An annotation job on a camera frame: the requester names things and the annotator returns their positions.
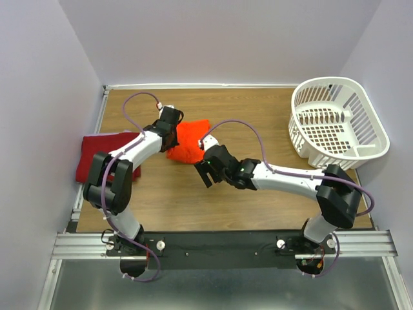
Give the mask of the orange t-shirt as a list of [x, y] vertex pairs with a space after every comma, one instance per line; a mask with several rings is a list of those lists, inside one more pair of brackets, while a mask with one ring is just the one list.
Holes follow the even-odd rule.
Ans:
[[209, 120], [182, 121], [177, 126], [179, 145], [167, 150], [170, 160], [186, 164], [195, 164], [203, 159], [204, 151], [199, 148], [198, 141], [210, 130]]

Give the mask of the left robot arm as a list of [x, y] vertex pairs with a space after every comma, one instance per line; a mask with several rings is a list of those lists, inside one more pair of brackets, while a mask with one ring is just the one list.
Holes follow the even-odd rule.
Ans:
[[184, 113], [172, 105], [160, 109], [159, 117], [141, 129], [136, 138], [110, 152], [97, 152], [83, 189], [83, 198], [104, 214], [121, 239], [121, 248], [138, 254], [144, 245], [144, 229], [130, 210], [133, 172], [149, 157], [178, 145], [177, 126]]

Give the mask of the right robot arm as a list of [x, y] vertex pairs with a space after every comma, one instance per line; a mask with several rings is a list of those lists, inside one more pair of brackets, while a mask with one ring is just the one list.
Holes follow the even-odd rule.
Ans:
[[283, 191], [316, 201], [320, 213], [308, 219], [297, 236], [304, 253], [313, 252], [336, 229], [353, 228], [358, 213], [361, 190], [338, 165], [305, 171], [257, 159], [239, 161], [225, 145], [213, 145], [194, 167], [207, 187], [225, 181], [241, 190]]

